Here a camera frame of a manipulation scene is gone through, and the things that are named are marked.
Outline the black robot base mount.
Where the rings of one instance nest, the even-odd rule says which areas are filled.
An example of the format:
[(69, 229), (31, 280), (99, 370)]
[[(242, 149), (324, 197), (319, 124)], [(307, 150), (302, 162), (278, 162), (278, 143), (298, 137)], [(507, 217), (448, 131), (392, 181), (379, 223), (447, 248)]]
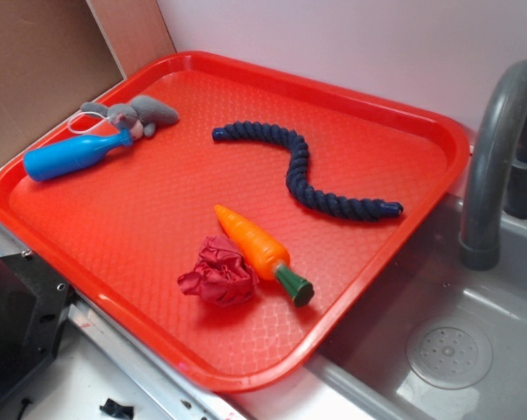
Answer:
[(0, 409), (56, 359), (73, 295), (39, 255), (0, 256)]

